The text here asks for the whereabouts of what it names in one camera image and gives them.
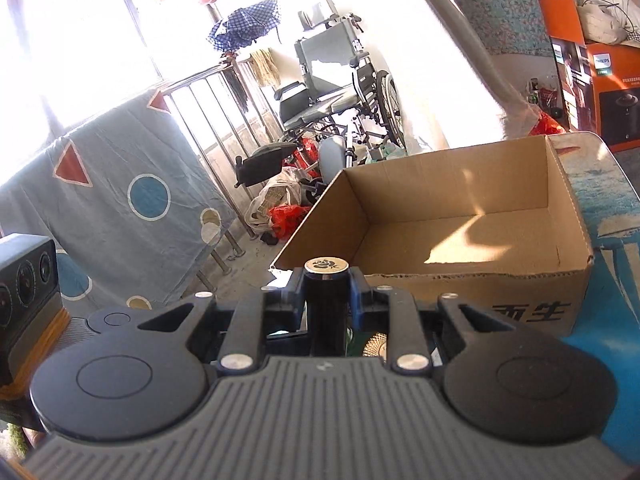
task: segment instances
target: wheelchair wheel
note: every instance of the wheelchair wheel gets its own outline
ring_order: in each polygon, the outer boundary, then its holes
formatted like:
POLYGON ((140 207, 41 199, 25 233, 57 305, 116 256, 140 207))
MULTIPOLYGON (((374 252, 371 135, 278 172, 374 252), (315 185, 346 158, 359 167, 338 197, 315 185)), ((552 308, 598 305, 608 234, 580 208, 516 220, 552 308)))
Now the wheelchair wheel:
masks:
POLYGON ((396 84, 391 74, 386 70, 380 70, 376 75, 376 98, 378 99, 380 118, 389 138, 400 148, 406 150, 396 84))

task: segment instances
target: gray blanket with shapes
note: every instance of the gray blanket with shapes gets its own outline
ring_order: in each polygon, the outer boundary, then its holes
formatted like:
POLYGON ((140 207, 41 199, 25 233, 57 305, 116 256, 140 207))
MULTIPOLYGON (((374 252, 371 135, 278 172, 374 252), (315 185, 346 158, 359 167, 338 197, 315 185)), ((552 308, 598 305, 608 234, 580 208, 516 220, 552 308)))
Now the gray blanket with shapes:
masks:
POLYGON ((234 218, 157 91, 56 140, 0 187, 0 234, 55 240, 73 316, 177 300, 234 218))

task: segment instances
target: table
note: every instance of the table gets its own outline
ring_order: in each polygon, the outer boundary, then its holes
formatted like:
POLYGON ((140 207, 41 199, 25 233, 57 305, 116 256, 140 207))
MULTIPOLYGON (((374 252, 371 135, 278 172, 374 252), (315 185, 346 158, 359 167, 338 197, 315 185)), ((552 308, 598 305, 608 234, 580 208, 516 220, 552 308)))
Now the table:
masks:
POLYGON ((587 294, 564 340, 603 361, 618 402, 602 435, 624 460, 640 463, 640 200, 600 137, 551 136, 594 247, 587 294))

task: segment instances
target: orange box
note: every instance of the orange box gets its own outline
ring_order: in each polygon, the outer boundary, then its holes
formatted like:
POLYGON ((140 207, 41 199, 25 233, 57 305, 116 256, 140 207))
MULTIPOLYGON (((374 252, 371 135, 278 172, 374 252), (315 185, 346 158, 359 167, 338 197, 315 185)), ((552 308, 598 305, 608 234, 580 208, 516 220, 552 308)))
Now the orange box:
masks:
POLYGON ((587 42, 574 0, 539 0, 572 131, 612 152, 640 146, 640 48, 587 42))

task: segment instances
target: wheelchair armrest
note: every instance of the wheelchair armrest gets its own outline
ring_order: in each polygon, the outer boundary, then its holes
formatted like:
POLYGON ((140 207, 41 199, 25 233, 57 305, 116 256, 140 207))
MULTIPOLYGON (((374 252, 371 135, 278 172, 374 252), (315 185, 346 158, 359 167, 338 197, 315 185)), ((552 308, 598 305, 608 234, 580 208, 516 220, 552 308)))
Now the wheelchair armrest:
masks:
POLYGON ((351 58, 349 62, 349 66, 351 68, 357 68, 358 65, 360 64, 360 60, 365 59, 366 57, 369 57, 369 53, 366 50, 357 53, 355 56, 351 58))
POLYGON ((300 81, 294 81, 293 83, 289 83, 288 85, 283 86, 282 88, 278 88, 273 94, 273 98, 276 99, 276 101, 280 101, 280 99, 282 99, 282 95, 284 94, 284 92, 288 92, 289 90, 292 90, 293 88, 299 85, 304 86, 304 83, 301 83, 300 81))

